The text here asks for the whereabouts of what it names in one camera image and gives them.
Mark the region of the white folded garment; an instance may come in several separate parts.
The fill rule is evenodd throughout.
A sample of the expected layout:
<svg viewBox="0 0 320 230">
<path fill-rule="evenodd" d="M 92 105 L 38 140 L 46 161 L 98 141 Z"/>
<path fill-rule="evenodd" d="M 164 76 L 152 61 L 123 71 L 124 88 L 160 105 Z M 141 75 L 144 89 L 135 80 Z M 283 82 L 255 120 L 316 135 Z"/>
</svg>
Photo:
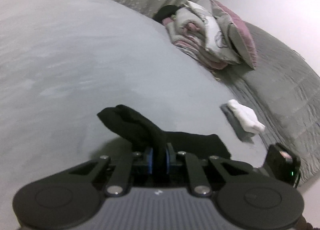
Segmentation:
<svg viewBox="0 0 320 230">
<path fill-rule="evenodd" d="M 227 102 L 227 107 L 238 119 L 244 131 L 253 134 L 260 134 L 265 131 L 265 125 L 258 120 L 253 109 L 240 104 L 235 99 L 229 100 Z"/>
</svg>

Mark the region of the grey quilted bedspread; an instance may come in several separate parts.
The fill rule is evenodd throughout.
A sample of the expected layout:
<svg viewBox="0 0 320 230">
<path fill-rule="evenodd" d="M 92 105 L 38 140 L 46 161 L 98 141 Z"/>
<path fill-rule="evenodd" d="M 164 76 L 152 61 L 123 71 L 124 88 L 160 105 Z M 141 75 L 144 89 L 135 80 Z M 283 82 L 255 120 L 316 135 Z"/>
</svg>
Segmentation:
<svg viewBox="0 0 320 230">
<path fill-rule="evenodd" d="M 257 67 L 230 65 L 219 72 L 236 99 L 266 127 L 268 147 L 277 142 L 299 155 L 299 185 L 319 173 L 319 76 L 296 51 L 247 23 L 258 53 Z"/>
</svg>

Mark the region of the grey folded garment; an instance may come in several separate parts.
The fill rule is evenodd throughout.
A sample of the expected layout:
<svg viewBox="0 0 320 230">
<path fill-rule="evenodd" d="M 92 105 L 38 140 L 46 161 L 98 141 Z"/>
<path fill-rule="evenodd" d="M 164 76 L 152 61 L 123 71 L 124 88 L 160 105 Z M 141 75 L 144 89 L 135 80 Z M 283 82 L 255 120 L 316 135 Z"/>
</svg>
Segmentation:
<svg viewBox="0 0 320 230">
<path fill-rule="evenodd" d="M 247 132 L 243 129 L 242 125 L 240 124 L 239 120 L 235 117 L 235 115 L 233 114 L 233 112 L 229 109 L 229 107 L 227 106 L 227 104 L 222 104 L 220 106 L 220 109 L 222 110 L 222 112 L 224 113 L 224 115 L 226 116 L 229 124 L 232 126 L 233 130 L 236 133 L 236 136 L 238 137 L 238 139 L 240 141 L 248 141 L 250 140 L 253 136 L 255 136 L 255 134 L 251 133 L 251 132 Z"/>
</svg>

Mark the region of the grey bed sheet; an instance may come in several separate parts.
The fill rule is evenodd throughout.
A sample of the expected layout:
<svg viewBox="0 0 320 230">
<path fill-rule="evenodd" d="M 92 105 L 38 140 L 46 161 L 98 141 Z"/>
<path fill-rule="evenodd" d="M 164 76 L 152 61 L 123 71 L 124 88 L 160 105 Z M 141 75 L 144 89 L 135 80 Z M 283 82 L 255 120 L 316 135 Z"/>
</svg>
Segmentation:
<svg viewBox="0 0 320 230">
<path fill-rule="evenodd" d="M 220 110 L 233 98 L 166 29 L 112 0 L 1 0 L 1 229 L 16 229 L 24 185 L 128 142 L 97 114 L 129 106 L 164 131 L 217 134 L 232 158 L 259 167 Z"/>
</svg>

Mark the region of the black item behind duvet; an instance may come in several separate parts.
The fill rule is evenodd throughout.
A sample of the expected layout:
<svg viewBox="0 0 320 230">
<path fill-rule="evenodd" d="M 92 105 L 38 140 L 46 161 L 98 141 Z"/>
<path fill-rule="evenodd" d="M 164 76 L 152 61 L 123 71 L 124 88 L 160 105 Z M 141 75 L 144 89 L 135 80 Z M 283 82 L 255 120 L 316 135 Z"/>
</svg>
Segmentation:
<svg viewBox="0 0 320 230">
<path fill-rule="evenodd" d="M 172 15 L 179 10 L 179 7 L 176 5 L 166 5 L 163 6 L 154 16 L 152 17 L 158 23 L 162 23 L 162 21 L 166 18 L 170 18 Z"/>
</svg>

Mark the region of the black t-shirt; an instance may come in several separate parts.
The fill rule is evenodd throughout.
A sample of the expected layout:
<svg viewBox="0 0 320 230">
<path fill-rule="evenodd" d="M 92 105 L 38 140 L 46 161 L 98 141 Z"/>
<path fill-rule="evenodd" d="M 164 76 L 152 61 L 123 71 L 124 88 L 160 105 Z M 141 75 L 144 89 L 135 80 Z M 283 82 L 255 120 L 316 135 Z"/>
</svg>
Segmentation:
<svg viewBox="0 0 320 230">
<path fill-rule="evenodd" d="M 218 135 L 164 131 L 125 105 L 107 107 L 100 111 L 97 117 L 110 131 L 131 142 L 132 151 L 142 153 L 147 149 L 152 150 L 149 168 L 153 175 L 162 176 L 169 171 L 167 144 L 171 144 L 175 152 L 192 153 L 199 159 L 212 155 L 224 159 L 231 158 L 231 153 Z"/>
</svg>

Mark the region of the folded floral duvet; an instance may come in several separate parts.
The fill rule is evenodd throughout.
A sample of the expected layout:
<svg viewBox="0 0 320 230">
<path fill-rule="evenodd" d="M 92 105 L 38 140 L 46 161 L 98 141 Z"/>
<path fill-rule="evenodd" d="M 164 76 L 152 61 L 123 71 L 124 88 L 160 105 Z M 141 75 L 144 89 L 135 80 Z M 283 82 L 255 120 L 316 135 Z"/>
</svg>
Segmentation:
<svg viewBox="0 0 320 230">
<path fill-rule="evenodd" d="M 187 1 L 175 14 L 162 20 L 171 43 L 210 70 L 240 64 L 240 56 L 227 45 L 216 19 L 208 10 Z"/>
</svg>

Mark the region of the pink grey pillow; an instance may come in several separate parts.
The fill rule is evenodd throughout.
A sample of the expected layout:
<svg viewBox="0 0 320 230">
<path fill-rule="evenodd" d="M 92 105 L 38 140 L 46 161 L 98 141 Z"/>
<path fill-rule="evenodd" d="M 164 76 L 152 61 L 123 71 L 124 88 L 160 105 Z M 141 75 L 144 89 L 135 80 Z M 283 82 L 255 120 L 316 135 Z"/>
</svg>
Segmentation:
<svg viewBox="0 0 320 230">
<path fill-rule="evenodd" d="M 212 15 L 216 19 L 227 45 L 252 69 L 257 66 L 257 50 L 245 22 L 217 0 L 210 0 Z"/>
</svg>

